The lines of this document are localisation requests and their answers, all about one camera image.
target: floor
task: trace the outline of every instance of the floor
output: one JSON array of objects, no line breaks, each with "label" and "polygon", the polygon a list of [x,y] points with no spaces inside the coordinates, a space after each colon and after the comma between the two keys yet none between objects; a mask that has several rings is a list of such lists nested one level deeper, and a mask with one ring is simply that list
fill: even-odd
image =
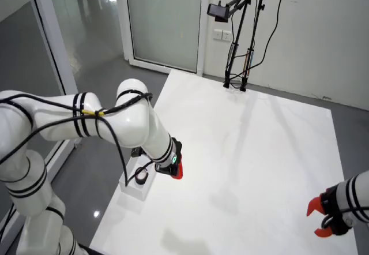
[{"label": "floor", "polygon": [[[78,6],[76,4],[72,6],[71,3],[58,4],[55,7],[66,6],[68,8],[63,16],[58,15],[59,22],[64,21],[61,26],[72,25],[73,29],[77,29],[73,33],[64,31],[63,36],[76,74],[78,90],[80,92],[93,91],[100,98],[102,105],[109,107],[114,104],[115,91],[119,83],[124,79],[134,77],[142,80],[148,86],[154,94],[153,102],[155,102],[167,76],[130,66],[122,57],[121,46],[116,44],[117,39],[120,39],[119,32],[96,23],[92,23],[88,28],[78,23],[74,24],[70,20],[73,21],[78,17],[78,15],[73,15],[77,14]],[[114,8],[109,6],[108,8],[103,9],[103,14],[100,16],[114,21],[109,25],[116,27]],[[109,33],[107,38],[104,37],[106,31]],[[344,177],[347,179],[369,169],[369,148],[367,148],[369,146],[369,112],[269,88],[253,85],[249,85],[248,88],[331,109]],[[123,154],[128,160],[130,150],[124,149]],[[66,204],[65,225],[73,230],[74,236],[82,244],[87,246],[90,244],[121,173],[122,166],[115,147],[98,138],[86,138],[71,153],[52,182],[55,192]],[[364,225],[358,225],[355,228],[355,235],[359,255],[367,254],[369,230]],[[17,242],[7,254],[15,254],[16,246]]]}]

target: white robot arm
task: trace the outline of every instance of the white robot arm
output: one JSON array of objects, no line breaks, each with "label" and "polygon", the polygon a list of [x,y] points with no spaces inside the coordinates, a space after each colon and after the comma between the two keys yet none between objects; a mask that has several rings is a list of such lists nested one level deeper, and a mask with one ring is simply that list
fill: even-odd
[{"label": "white robot arm", "polygon": [[363,172],[313,198],[307,216],[316,210],[323,215],[321,228],[315,234],[321,238],[344,235],[358,222],[369,223],[369,171]]},{"label": "white robot arm", "polygon": [[37,97],[0,92],[0,180],[27,217],[17,254],[87,254],[62,225],[65,206],[52,191],[44,160],[27,150],[35,132],[50,141],[99,136],[122,147],[142,147],[156,171],[182,178],[182,144],[165,130],[148,97],[146,86],[135,79],[120,84],[116,106],[109,110],[93,93]]}]

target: power outlet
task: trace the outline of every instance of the power outlet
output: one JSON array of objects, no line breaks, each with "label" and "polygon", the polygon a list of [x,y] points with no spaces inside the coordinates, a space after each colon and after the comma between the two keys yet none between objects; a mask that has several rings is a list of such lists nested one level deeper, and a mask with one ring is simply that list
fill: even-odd
[{"label": "power outlet", "polygon": [[213,39],[221,40],[222,34],[223,34],[223,30],[221,30],[221,29],[214,29],[214,31],[213,31]]},{"label": "power outlet", "polygon": [[227,42],[232,41],[232,32],[223,30],[222,40],[226,40]]}]

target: cable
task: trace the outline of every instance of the cable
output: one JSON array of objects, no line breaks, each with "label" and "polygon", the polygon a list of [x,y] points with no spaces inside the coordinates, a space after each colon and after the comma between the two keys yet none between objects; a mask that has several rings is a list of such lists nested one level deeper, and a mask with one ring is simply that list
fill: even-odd
[{"label": "cable", "polygon": [[40,98],[38,96],[30,95],[29,93],[18,93],[16,95],[12,95],[12,96],[0,99],[0,103],[7,103],[8,101],[11,101],[15,98],[30,98],[30,99],[33,99],[33,100],[36,100],[36,101],[39,101],[45,104],[53,105],[53,106],[64,108],[64,109],[71,110],[71,111],[78,111],[82,113],[82,110],[79,108],[74,108],[72,106],[64,105],[58,102],[49,101],[49,100]]},{"label": "cable", "polygon": [[232,43],[235,41],[235,30],[233,28],[233,16],[234,16],[234,14],[231,17],[231,23],[232,23]]},{"label": "cable", "polygon": [[235,88],[235,89],[240,89],[240,88],[241,88],[241,86],[236,87],[233,83],[231,83],[231,82],[229,82],[229,83],[230,83],[230,85],[231,85],[233,88]]},{"label": "cable", "polygon": [[14,155],[19,149],[21,149],[23,147],[23,145],[25,145],[30,139],[32,139],[35,135],[37,135],[38,133],[40,133],[42,130],[52,127],[52,126],[56,126],[59,124],[63,124],[66,122],[71,122],[71,121],[78,121],[81,119],[98,119],[102,122],[105,123],[105,125],[108,127],[113,139],[114,139],[114,143],[118,149],[119,152],[119,157],[121,158],[122,164],[123,164],[123,171],[124,171],[124,175],[125,175],[125,183],[127,185],[127,170],[126,170],[126,164],[125,164],[125,160],[122,154],[122,150],[120,148],[119,145],[119,141],[118,138],[116,136],[116,133],[114,132],[113,128],[111,127],[110,123],[104,119],[103,117],[97,116],[97,115],[80,115],[77,117],[70,117],[70,118],[65,118],[65,119],[61,119],[59,121],[54,121],[54,122],[50,122],[48,124],[45,124],[37,129],[35,129],[30,135],[28,135],[20,144],[18,144],[12,151],[10,151],[7,155],[5,155],[1,160],[0,160],[0,164],[2,164],[3,162],[5,162],[6,160],[8,160],[8,158],[10,158],[12,155]]},{"label": "cable", "polygon": [[2,241],[2,237],[4,235],[6,226],[9,224],[9,222],[12,219],[13,215],[16,213],[16,210],[13,210],[13,209],[14,209],[14,203],[12,203],[12,206],[10,206],[10,209],[9,209],[9,212],[7,213],[7,217],[6,217],[6,220],[4,222],[4,225],[0,230],[0,243]]},{"label": "cable", "polygon": [[[67,110],[71,110],[71,111],[79,111],[81,113],[86,112],[86,110],[80,110],[80,109],[74,108],[72,106],[60,104],[60,103],[57,103],[57,102],[51,102],[49,100],[42,99],[40,97],[33,96],[33,95],[30,95],[30,94],[27,94],[27,93],[20,93],[20,94],[13,95],[13,96],[10,96],[10,97],[4,98],[4,99],[0,99],[0,103],[6,103],[6,102],[8,102],[12,99],[20,98],[20,97],[31,98],[31,99],[37,100],[39,102],[42,102],[42,103],[50,104],[50,105],[57,106],[57,107],[66,108]],[[127,186],[128,177],[127,177],[127,171],[126,171],[126,164],[125,164],[125,161],[124,161],[122,150],[121,150],[120,145],[119,145],[118,138],[117,138],[113,128],[111,127],[110,123],[106,119],[102,118],[101,115],[116,113],[118,111],[121,111],[121,110],[124,110],[124,109],[130,107],[131,105],[133,105],[134,103],[140,101],[143,98],[150,98],[150,97],[152,97],[152,93],[145,93],[143,95],[138,95],[138,96],[128,100],[127,102],[121,104],[120,106],[113,107],[113,108],[111,108],[111,109],[109,109],[105,112],[98,112],[98,115],[95,115],[94,112],[92,112],[93,114],[90,114],[91,112],[88,111],[89,113],[87,115],[65,118],[65,119],[61,119],[59,121],[55,121],[55,122],[51,122],[51,123],[48,123],[46,125],[43,125],[43,126],[37,128],[37,129],[35,129],[30,135],[28,135],[28,137],[26,137],[20,144],[18,144],[18,146],[16,146],[12,151],[10,151],[2,159],[0,159],[0,164],[5,162],[6,160],[8,160],[8,158],[10,158],[12,155],[14,155],[32,137],[34,137],[36,134],[40,133],[42,130],[44,130],[46,128],[49,128],[49,127],[52,127],[52,126],[55,126],[55,125],[59,125],[59,124],[63,124],[63,123],[66,123],[66,122],[70,122],[70,121],[80,120],[80,119],[98,119],[98,120],[104,122],[105,125],[108,127],[109,131],[111,132],[111,135],[114,139],[115,145],[117,146],[117,149],[118,149],[118,152],[119,152],[119,157],[121,158],[121,161],[122,161],[122,164],[123,164],[123,171],[124,171],[124,175],[125,175],[125,184]]]},{"label": "cable", "polygon": [[[256,4],[255,4],[255,17],[254,17],[254,30],[256,30],[255,21],[256,21],[256,13],[257,13],[257,3],[258,3],[258,2],[256,1]],[[263,58],[262,58],[262,60],[261,60],[261,62],[260,62],[260,63],[257,63],[256,65],[254,65],[254,66],[250,67],[248,70],[253,69],[253,68],[255,68],[255,67],[257,67],[257,66],[261,65],[261,64],[263,63],[264,59],[265,59],[266,51],[267,51],[267,49],[268,49],[268,45],[269,45],[269,43],[270,43],[270,40],[272,39],[272,37],[273,37],[273,35],[274,35],[275,31],[277,30],[277,27],[278,27],[279,11],[280,11],[280,7],[281,7],[281,3],[282,3],[282,0],[279,0],[279,3],[278,3],[278,9],[277,9],[277,21],[276,21],[276,26],[275,26],[275,28],[274,28],[274,30],[273,30],[273,32],[272,32],[272,34],[270,34],[270,37],[269,37],[269,39],[268,39],[268,41],[267,41],[267,43],[266,43]],[[231,73],[231,75],[235,75],[235,77],[230,78],[230,79],[235,79],[235,78],[237,78],[237,77],[240,77],[243,73],[244,73],[244,71],[240,72],[239,74]]]},{"label": "cable", "polygon": [[[15,98],[30,98],[30,99],[33,99],[33,100],[36,100],[36,101],[39,101],[39,102],[42,102],[42,103],[45,103],[45,104],[49,104],[49,105],[52,105],[52,106],[65,108],[65,109],[71,110],[71,111],[79,111],[82,114],[87,114],[87,115],[80,115],[80,116],[77,116],[77,117],[70,117],[70,118],[61,119],[59,121],[54,121],[54,122],[48,123],[46,125],[43,125],[43,126],[37,128],[37,129],[35,129],[30,135],[28,135],[28,137],[26,137],[20,144],[18,144],[18,146],[16,146],[12,151],[10,151],[2,159],[0,159],[0,164],[5,162],[6,160],[8,160],[8,158],[10,158],[12,155],[14,155],[31,138],[33,138],[35,135],[37,135],[38,133],[40,133],[42,130],[44,130],[46,128],[56,126],[56,125],[59,125],[59,124],[63,124],[63,123],[66,123],[66,122],[77,121],[77,120],[80,120],[80,119],[95,119],[96,121],[100,120],[100,121],[104,122],[105,125],[108,127],[108,129],[109,129],[109,131],[110,131],[110,133],[113,137],[114,143],[115,143],[115,145],[118,149],[119,157],[120,157],[122,165],[123,165],[123,172],[124,172],[124,176],[125,176],[125,185],[127,186],[128,183],[130,182],[130,180],[132,179],[132,177],[130,178],[130,180],[128,180],[126,163],[125,163],[125,160],[124,160],[124,157],[123,157],[121,147],[119,145],[118,138],[116,136],[116,133],[114,132],[114,129],[111,127],[110,123],[106,119],[101,117],[101,115],[116,113],[118,111],[124,110],[124,109],[132,106],[134,103],[139,102],[140,100],[142,100],[144,98],[149,100],[151,97],[152,97],[152,93],[145,93],[143,95],[138,95],[138,96],[128,100],[127,102],[121,104],[120,106],[113,107],[113,108],[111,108],[111,109],[109,109],[105,112],[101,112],[101,111],[91,112],[91,111],[88,111],[88,110],[81,110],[81,109],[78,109],[78,108],[74,108],[72,106],[64,105],[64,104],[57,103],[57,102],[52,102],[52,101],[49,101],[49,100],[46,100],[46,99],[43,99],[43,98],[40,98],[40,97],[37,97],[37,96],[33,96],[33,95],[28,94],[28,93],[19,93],[17,95],[13,95],[13,96],[9,96],[9,97],[4,98],[4,99],[0,99],[0,104],[1,104],[1,103],[8,103],[9,101],[11,101]],[[136,172],[135,172],[135,175],[139,174],[143,169],[145,169],[151,163],[153,163],[153,161],[150,161],[148,164],[144,165],[142,167],[142,169],[137,169]],[[24,177],[26,177],[28,175],[30,167],[31,167],[31,163],[28,160],[28,170],[22,178],[17,179],[15,181],[2,181],[2,182],[14,183],[14,182],[18,182],[18,181],[22,180]],[[4,223],[3,227],[0,230],[0,243],[1,243],[1,240],[2,240],[2,237],[3,237],[3,234],[5,232],[5,229],[6,229],[7,225],[9,224],[11,218],[13,217],[13,215],[16,212],[16,210],[13,210],[13,209],[14,209],[14,203],[10,207],[9,213],[8,213],[7,218],[5,220],[5,223]]]},{"label": "cable", "polygon": [[259,65],[261,65],[261,64],[263,63],[264,59],[265,59],[266,50],[268,49],[268,45],[269,45],[269,43],[270,43],[270,40],[272,39],[272,37],[273,37],[273,35],[274,35],[275,31],[277,30],[277,27],[278,27],[278,21],[279,21],[279,10],[280,10],[280,7],[281,7],[281,3],[282,3],[282,0],[279,0],[278,9],[277,9],[277,22],[276,22],[276,26],[275,26],[275,28],[274,28],[274,30],[273,30],[273,32],[272,32],[272,34],[270,35],[270,37],[269,37],[269,39],[268,39],[268,42],[266,43],[263,58],[262,58],[262,60],[261,60],[261,62],[260,62],[260,63],[257,63],[256,65],[254,65],[254,66],[250,67],[250,68],[249,68],[249,70],[250,70],[250,69],[253,69],[253,68],[255,68],[255,67],[259,66]]},{"label": "cable", "polygon": [[[256,29],[256,27],[255,27],[255,21],[256,21],[256,15],[257,15],[257,7],[258,7],[258,0],[255,0],[255,16],[254,16],[254,26],[253,26],[253,30],[255,30]],[[232,15],[232,17],[231,17],[231,21],[232,21],[232,35],[233,35],[233,38],[235,38],[235,35],[234,35],[234,28],[233,28],[233,16],[234,15]],[[255,48],[255,39],[253,39],[253,49]],[[247,54],[248,54],[248,52],[246,53],[246,54],[243,54],[243,55],[238,55],[238,56],[235,56],[235,59],[236,58],[240,58],[240,57],[245,57],[245,56],[247,56]],[[241,72],[241,74],[235,74],[235,73],[231,73],[230,75],[236,75],[236,77],[233,77],[233,78],[230,78],[230,80],[232,80],[232,79],[235,79],[235,78],[237,78],[237,77],[240,77],[242,74],[243,74],[244,72]]]},{"label": "cable", "polygon": [[150,166],[153,163],[152,160],[150,160],[148,163],[144,164],[142,167],[138,167],[134,174],[128,179],[127,184],[129,184],[129,182],[131,182],[131,180],[139,173],[141,173],[142,170],[146,169],[148,166]]},{"label": "cable", "polygon": [[326,215],[322,221],[321,227],[322,229],[326,229],[329,227],[330,222],[333,220],[333,218],[335,216],[340,216],[343,213],[348,213],[348,212],[356,212],[356,211],[369,211],[369,207],[353,207],[353,208],[347,208],[347,209],[343,209],[334,213],[329,213],[328,215]]}]

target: white table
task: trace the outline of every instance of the white table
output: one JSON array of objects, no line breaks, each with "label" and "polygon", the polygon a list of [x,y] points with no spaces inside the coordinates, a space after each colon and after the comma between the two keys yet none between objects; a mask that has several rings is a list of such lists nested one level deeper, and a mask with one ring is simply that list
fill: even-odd
[{"label": "white table", "polygon": [[118,254],[356,255],[318,238],[308,202],[344,179],[330,110],[172,71],[155,110],[183,143],[182,180],[146,200],[117,187],[91,247]]}]

